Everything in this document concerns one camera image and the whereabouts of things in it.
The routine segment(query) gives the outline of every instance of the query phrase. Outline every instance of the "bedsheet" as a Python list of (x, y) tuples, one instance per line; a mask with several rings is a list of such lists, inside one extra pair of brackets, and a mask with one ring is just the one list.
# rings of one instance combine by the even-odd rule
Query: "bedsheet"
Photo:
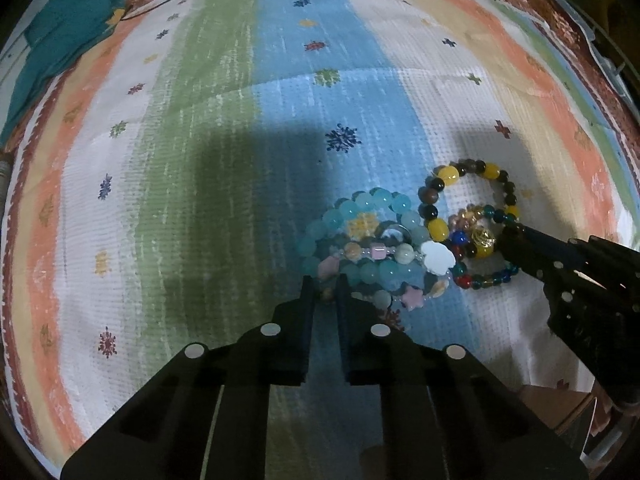
[[(528, 225), (638, 247), (638, 126), (552, 0), (127, 1), (10, 143), (6, 395), (55, 474), (185, 344), (233, 343), (297, 295), (296, 239), (355, 191), (417, 205), (433, 168), (482, 158), (509, 171)], [(445, 218), (496, 201), (463, 184)], [(591, 387), (528, 276), (389, 314), (507, 386)], [(379, 399), (339, 362), (327, 303), (307, 383), (272, 390), (268, 478), (362, 476)]]

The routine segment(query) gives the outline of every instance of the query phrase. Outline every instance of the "brown bead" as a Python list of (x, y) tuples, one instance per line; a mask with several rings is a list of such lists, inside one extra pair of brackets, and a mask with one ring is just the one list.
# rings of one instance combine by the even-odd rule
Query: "brown bead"
[(420, 201), (425, 204), (435, 204), (438, 201), (438, 192), (433, 187), (421, 187), (418, 190)]

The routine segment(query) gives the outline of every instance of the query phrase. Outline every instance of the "red bead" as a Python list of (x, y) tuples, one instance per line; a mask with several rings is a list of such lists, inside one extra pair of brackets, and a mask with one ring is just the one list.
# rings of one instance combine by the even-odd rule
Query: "red bead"
[(456, 257), (457, 262), (461, 262), (462, 259), (465, 257), (465, 253), (462, 250), (462, 247), (460, 247), (459, 245), (452, 246), (450, 250), (453, 253), (453, 255)]
[(460, 288), (471, 287), (471, 276), (469, 276), (468, 274), (463, 274), (462, 276), (458, 276), (457, 278), (454, 278), (453, 281), (456, 282), (456, 285), (459, 286)]

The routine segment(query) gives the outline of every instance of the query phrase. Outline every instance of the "aqua glass bead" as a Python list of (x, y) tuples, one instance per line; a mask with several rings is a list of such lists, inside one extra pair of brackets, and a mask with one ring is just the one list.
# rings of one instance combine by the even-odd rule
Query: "aqua glass bead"
[(391, 209), (399, 215), (404, 214), (411, 209), (411, 199), (407, 195), (399, 193), (391, 201)]
[(398, 277), (398, 264), (393, 260), (383, 260), (378, 266), (380, 280), (392, 280)]
[(360, 267), (360, 279), (371, 285), (378, 280), (378, 266), (373, 262), (368, 262)]
[(371, 211), (376, 208), (375, 202), (373, 202), (373, 197), (371, 193), (360, 193), (356, 197), (356, 205), (360, 208), (361, 211)]
[(335, 231), (344, 223), (344, 218), (337, 209), (329, 209), (322, 215), (322, 221), (330, 231)]
[(453, 231), (450, 236), (451, 241), (459, 246), (463, 246), (469, 243), (469, 238), (464, 231)]
[(454, 277), (462, 276), (466, 273), (466, 265), (464, 262), (458, 262), (453, 267), (451, 267), (451, 272)]
[(423, 243), (431, 240), (431, 235), (425, 226), (416, 227), (411, 229), (411, 243), (415, 247), (421, 246)]
[(397, 276), (402, 282), (407, 282), (409, 285), (423, 288), (424, 272), (424, 267), (414, 260), (409, 265), (398, 266)]
[(496, 222), (497, 224), (501, 224), (502, 222), (504, 222), (505, 218), (504, 211), (502, 209), (496, 209), (493, 218), (494, 222)]
[(391, 192), (387, 191), (386, 189), (379, 188), (373, 193), (373, 203), (377, 208), (391, 206), (392, 200), (393, 196), (391, 195)]
[(422, 226), (422, 218), (415, 211), (407, 211), (400, 217), (400, 223), (411, 231)]
[(350, 286), (355, 286), (360, 283), (360, 269), (358, 268), (358, 266), (347, 264), (340, 269), (340, 273), (347, 275), (347, 281), (349, 282)]
[(326, 236), (326, 231), (326, 224), (320, 219), (314, 220), (311, 224), (306, 226), (305, 229), (306, 235), (313, 240), (321, 240), (324, 238)]
[(302, 261), (302, 275), (309, 275), (312, 278), (318, 277), (318, 265), (320, 265), (320, 258), (310, 256)]
[(482, 288), (482, 282), (484, 282), (484, 276), (480, 274), (474, 274), (471, 277), (471, 287), (473, 290), (480, 290)]
[(360, 208), (353, 200), (345, 200), (338, 206), (338, 211), (345, 220), (353, 220), (358, 216)]
[(296, 244), (296, 250), (300, 256), (312, 256), (316, 252), (316, 241), (308, 236), (302, 237)]

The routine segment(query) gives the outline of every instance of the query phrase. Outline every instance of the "white screw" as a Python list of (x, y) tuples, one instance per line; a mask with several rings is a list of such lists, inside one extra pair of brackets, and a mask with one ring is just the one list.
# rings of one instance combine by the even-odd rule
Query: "white screw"
[(260, 327), (260, 332), (262, 333), (262, 335), (265, 335), (267, 337), (278, 335), (280, 333), (280, 330), (280, 325), (277, 323), (265, 323)]
[(371, 333), (376, 337), (386, 337), (391, 334), (391, 329), (382, 323), (376, 323), (371, 327)]
[(447, 355), (452, 359), (460, 360), (466, 355), (466, 350), (460, 345), (451, 345), (447, 347)]
[(204, 346), (194, 343), (192, 345), (187, 346), (187, 348), (184, 349), (184, 354), (189, 359), (197, 359), (198, 357), (201, 357), (204, 354)]

